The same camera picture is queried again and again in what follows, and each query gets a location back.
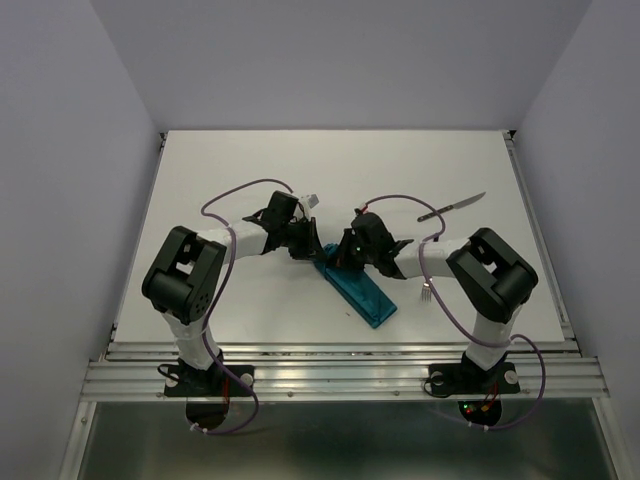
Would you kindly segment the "metal fork black handle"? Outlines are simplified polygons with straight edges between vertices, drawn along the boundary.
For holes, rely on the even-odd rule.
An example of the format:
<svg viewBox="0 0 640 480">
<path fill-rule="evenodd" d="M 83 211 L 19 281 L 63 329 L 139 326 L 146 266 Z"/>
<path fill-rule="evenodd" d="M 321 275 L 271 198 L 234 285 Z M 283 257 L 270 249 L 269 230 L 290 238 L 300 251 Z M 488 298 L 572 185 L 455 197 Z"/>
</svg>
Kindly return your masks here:
<svg viewBox="0 0 640 480">
<path fill-rule="evenodd" d="M 422 302 L 429 303 L 433 296 L 432 281 L 427 280 L 422 284 L 420 299 Z"/>
</svg>

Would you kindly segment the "teal cloth napkin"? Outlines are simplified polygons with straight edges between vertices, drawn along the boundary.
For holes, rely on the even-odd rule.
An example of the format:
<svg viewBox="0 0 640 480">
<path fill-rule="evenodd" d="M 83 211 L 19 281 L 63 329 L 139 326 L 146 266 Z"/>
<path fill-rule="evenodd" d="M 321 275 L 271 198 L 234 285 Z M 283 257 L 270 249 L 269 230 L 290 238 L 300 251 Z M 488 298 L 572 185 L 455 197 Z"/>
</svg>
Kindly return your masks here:
<svg viewBox="0 0 640 480">
<path fill-rule="evenodd" d="M 347 270 L 329 264 L 337 254 L 337 244 L 326 244 L 323 250 L 328 259 L 316 260 L 315 268 L 372 329 L 380 327 L 397 312 L 396 304 L 364 270 Z"/>
</svg>

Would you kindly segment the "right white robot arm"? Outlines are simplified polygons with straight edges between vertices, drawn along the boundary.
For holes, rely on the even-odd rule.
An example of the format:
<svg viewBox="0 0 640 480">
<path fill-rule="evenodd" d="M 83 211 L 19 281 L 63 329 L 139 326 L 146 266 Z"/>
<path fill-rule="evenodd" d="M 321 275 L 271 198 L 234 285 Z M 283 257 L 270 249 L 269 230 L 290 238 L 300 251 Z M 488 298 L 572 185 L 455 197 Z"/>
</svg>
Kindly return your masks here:
<svg viewBox="0 0 640 480">
<path fill-rule="evenodd" d="M 460 378 L 472 390 L 495 380 L 496 367 L 512 341 L 514 321 L 539 281 L 534 268 L 489 228 L 457 240 L 397 240 L 374 213 L 357 216 L 327 259 L 335 272 L 361 272 L 367 265 L 396 280 L 421 276 L 429 285 L 436 277 L 458 282 L 476 311 L 471 332 L 454 318 L 439 293 L 432 296 L 469 340 Z"/>
</svg>

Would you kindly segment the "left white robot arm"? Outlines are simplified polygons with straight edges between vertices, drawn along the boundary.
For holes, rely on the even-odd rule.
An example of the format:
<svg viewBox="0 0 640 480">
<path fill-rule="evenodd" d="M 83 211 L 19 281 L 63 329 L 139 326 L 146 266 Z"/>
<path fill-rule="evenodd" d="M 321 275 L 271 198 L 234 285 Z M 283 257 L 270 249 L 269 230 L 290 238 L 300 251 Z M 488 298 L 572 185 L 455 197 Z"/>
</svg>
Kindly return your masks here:
<svg viewBox="0 0 640 480">
<path fill-rule="evenodd" d="M 221 271 L 229 277 L 235 261 L 280 248 L 294 260 L 323 260 L 311 215 L 318 203 L 315 194 L 276 191 L 265 208 L 221 229 L 171 229 L 142 283 L 143 296 L 162 314 L 178 347 L 177 366 L 160 369 L 166 379 L 202 394 L 221 386 L 226 377 L 219 366 L 223 353 L 208 326 L 223 289 Z"/>
</svg>

